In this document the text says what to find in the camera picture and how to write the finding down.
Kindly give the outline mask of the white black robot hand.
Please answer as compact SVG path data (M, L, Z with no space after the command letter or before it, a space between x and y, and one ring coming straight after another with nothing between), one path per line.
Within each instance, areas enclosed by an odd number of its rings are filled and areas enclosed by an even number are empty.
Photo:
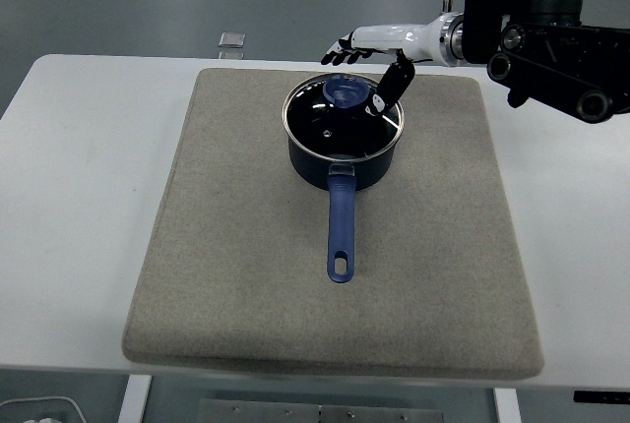
M447 66L457 59L449 49L450 39L442 16L427 25L396 24L359 27L339 38L321 60L323 65L353 64L374 53L396 57L366 102L365 111L377 116L389 111L399 101L415 75L419 62Z

